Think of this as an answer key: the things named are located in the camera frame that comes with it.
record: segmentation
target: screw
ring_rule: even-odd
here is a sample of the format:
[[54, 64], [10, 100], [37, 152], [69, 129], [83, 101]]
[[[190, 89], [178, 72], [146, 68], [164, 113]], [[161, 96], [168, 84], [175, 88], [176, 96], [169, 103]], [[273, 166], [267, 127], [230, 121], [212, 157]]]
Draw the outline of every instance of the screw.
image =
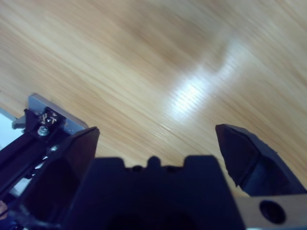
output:
[[47, 135], [49, 134], [49, 130], [48, 130], [47, 127], [41, 126], [41, 127], [39, 127], [37, 133], [38, 133], [40, 136], [44, 137], [44, 136], [47, 136]]
[[54, 145], [50, 148], [51, 152], [55, 152], [56, 150], [58, 150], [59, 146], [58, 145]]

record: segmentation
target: bolt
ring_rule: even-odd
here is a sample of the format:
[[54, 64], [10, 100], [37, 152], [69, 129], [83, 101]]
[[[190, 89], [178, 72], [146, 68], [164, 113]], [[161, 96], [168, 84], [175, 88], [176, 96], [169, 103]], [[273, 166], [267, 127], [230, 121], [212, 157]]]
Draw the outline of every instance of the bolt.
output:
[[54, 145], [50, 148], [51, 152], [55, 152], [56, 150], [58, 150], [59, 146], [58, 145]]
[[48, 130], [47, 127], [41, 126], [41, 127], [39, 127], [37, 133], [38, 133], [40, 136], [43, 136], [43, 137], [44, 137], [44, 136], [47, 136], [47, 135], [49, 134], [49, 130]]

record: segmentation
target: white surface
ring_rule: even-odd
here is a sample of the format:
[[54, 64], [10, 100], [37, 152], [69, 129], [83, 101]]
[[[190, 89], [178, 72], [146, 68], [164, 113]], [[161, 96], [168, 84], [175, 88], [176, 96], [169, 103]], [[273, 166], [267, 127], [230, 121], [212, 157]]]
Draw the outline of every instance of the white surface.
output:
[[0, 150], [21, 136], [21, 129], [12, 129], [12, 120], [0, 114]]

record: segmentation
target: hole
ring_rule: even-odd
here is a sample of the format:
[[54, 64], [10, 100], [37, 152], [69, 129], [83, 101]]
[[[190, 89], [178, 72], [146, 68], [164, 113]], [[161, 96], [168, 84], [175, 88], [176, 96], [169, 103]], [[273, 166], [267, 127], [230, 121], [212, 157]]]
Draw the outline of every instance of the hole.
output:
[[283, 208], [274, 201], [263, 200], [260, 203], [260, 211], [268, 221], [274, 224], [283, 224], [286, 221], [286, 213]]
[[132, 168], [132, 171], [133, 171], [133, 172], [140, 172], [140, 171], [142, 171], [142, 169], [143, 169], [142, 166], [137, 165], [137, 166], [134, 166], [134, 167]]
[[174, 166], [167, 166], [166, 171], [169, 173], [175, 173], [180, 169], [180, 167], [174, 167]]

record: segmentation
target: wood grain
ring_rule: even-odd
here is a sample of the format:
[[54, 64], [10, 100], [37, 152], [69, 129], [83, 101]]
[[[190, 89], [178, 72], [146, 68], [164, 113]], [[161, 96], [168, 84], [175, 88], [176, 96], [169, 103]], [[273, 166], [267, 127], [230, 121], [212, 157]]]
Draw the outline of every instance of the wood grain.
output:
[[0, 107], [20, 116], [37, 92], [127, 166], [224, 165], [214, 126], [245, 127], [307, 186], [306, 15], [305, 0], [0, 0]]

